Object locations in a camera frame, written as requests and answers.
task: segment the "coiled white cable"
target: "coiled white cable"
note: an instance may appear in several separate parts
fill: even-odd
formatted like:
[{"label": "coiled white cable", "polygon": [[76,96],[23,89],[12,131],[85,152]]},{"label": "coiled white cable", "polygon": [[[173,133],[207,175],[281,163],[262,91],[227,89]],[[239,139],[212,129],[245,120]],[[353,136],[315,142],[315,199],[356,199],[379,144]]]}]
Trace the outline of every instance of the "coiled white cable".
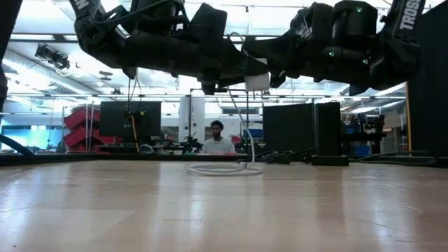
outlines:
[{"label": "coiled white cable", "polygon": [[[238,111],[239,118],[244,122],[237,103],[233,99],[233,95],[229,90],[230,98],[233,105]],[[251,140],[252,161],[250,163],[241,162],[239,164],[193,164],[190,165],[188,170],[190,172],[204,175],[204,176],[241,176],[241,175],[259,175],[263,173],[263,170],[259,167],[254,167],[255,164],[255,147],[253,145],[253,138],[249,127],[246,127],[247,134]]]}]

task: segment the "man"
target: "man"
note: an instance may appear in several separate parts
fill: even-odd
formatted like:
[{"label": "man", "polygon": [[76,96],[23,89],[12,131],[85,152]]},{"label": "man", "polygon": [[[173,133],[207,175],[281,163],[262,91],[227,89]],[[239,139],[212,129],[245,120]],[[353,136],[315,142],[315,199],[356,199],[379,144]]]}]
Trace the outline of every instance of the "man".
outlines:
[{"label": "man", "polygon": [[222,122],[216,120],[211,123],[212,139],[205,141],[202,150],[204,153],[235,153],[235,146],[229,139],[221,137],[224,129]]}]

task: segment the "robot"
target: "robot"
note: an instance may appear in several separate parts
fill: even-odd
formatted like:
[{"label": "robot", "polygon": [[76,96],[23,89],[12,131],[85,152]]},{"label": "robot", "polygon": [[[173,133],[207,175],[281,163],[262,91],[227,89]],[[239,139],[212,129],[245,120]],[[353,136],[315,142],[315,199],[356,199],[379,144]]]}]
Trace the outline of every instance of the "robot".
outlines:
[{"label": "robot", "polygon": [[[69,1],[79,45],[87,54],[132,79],[138,67],[195,77],[207,95],[213,95],[216,86],[243,83],[247,76],[267,72],[271,88],[286,77],[310,76],[316,82],[348,83],[350,95],[357,95],[402,83],[419,68],[415,30],[424,0],[394,0],[379,33],[378,10],[368,3],[313,3],[298,10],[283,36],[246,41],[242,52],[224,37],[227,13],[206,3],[189,20],[183,0],[133,0],[130,11],[117,6],[109,12],[100,0]],[[18,12],[21,1],[6,2]],[[3,82],[0,91],[6,90]],[[4,101],[6,91],[0,98]]]}]

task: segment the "computer monitor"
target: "computer monitor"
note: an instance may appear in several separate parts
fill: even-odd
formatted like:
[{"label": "computer monitor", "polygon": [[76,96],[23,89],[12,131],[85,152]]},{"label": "computer monitor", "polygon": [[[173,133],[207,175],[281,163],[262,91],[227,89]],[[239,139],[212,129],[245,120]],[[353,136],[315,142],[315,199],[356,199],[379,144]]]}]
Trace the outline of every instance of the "computer monitor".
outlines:
[{"label": "computer monitor", "polygon": [[263,107],[263,141],[273,151],[314,148],[313,105]]},{"label": "computer monitor", "polygon": [[99,135],[133,139],[132,121],[127,112],[134,115],[136,134],[142,142],[160,138],[160,101],[103,101],[100,108]]}]

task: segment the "wooden table surface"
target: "wooden table surface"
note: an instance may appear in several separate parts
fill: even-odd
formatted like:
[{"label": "wooden table surface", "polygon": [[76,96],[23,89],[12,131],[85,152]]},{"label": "wooden table surface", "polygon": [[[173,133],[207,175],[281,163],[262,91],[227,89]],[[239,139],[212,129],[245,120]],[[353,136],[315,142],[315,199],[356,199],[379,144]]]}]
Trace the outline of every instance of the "wooden table surface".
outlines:
[{"label": "wooden table surface", "polygon": [[448,170],[184,162],[0,169],[0,251],[448,251]]}]

